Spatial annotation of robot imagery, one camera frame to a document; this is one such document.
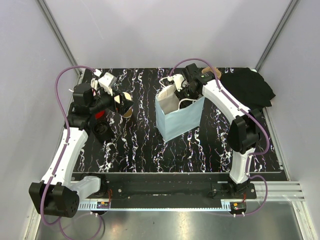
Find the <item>stack of paper cups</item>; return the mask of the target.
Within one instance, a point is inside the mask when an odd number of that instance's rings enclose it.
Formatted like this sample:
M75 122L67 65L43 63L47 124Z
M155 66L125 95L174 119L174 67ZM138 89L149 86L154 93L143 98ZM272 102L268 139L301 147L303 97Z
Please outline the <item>stack of paper cups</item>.
M129 93L123 92L123 94L124 94L124 97L126 100L130 100L130 101L132 100L132 97ZM130 107L130 109L123 115L123 117L130 118L132 116L132 114L133 114L133 109L132 109L132 107Z

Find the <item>light blue paper bag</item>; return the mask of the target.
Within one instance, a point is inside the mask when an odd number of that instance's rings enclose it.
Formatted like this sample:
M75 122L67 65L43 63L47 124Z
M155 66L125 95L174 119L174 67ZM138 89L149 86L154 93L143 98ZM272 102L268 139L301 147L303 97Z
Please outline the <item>light blue paper bag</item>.
M168 142L196 127L201 123L205 98L184 98L175 95L174 84L164 86L155 96L156 127L163 140Z

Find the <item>stack of pulp cup carriers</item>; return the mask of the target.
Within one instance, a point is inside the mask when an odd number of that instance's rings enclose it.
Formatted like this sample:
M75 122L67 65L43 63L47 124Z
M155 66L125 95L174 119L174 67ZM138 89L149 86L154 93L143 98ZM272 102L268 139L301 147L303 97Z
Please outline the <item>stack of pulp cup carriers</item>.
M217 76L218 79L220 79L221 76L222 76L221 71L220 71L218 68L216 68L216 67L214 67L213 69L211 69L211 68L208 66L208 67L202 69L201 72L202 72L203 74L204 74L204 73L208 73L208 72L216 73L216 76Z

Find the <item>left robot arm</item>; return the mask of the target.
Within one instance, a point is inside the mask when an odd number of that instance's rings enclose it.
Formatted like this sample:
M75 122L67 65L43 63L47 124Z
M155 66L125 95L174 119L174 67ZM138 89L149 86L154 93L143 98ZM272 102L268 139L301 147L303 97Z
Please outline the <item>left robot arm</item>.
M81 201L91 195L103 198L108 193L106 178L98 174L72 183L74 167L90 134L102 143L114 136L109 123L98 121L96 114L108 109L123 116L134 104L124 92L103 87L95 90L89 83L76 85L72 97L69 111L64 114L65 126L55 157L41 181L31 183L28 190L41 217L72 218Z

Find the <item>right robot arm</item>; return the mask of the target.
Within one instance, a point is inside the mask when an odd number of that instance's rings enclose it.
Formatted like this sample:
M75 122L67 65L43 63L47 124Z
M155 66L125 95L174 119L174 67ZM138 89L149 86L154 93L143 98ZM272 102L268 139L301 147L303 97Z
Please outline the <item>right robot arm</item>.
M192 63L182 69L182 76L176 91L179 100L194 100L203 96L219 108L230 122L227 142L233 151L232 166L222 192L235 199L241 198L250 189L250 164L256 147L261 138L267 136L260 124L262 114L258 109L249 109L232 96L223 87L216 72L203 73Z

